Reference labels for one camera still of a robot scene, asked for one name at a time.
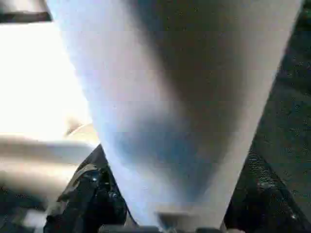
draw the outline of white surface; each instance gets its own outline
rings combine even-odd
[[[0,25],[0,136],[60,140],[91,121],[53,23]]]
[[[168,72],[125,1],[47,2],[134,219],[157,225],[174,210],[194,217],[183,229],[219,227],[301,1],[200,1],[203,18],[188,26],[203,28],[157,41],[168,55],[197,54]]]

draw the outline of gray surface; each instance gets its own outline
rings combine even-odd
[[[276,83],[254,144],[311,221],[311,97]]]
[[[134,219],[219,227],[301,1],[47,3]]]

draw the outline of black object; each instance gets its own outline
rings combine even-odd
[[[227,228],[247,233],[311,232],[288,189],[255,151],[253,144],[225,215]]]
[[[126,213],[126,203],[99,145],[50,209],[44,233],[96,233],[104,224],[124,224]]]

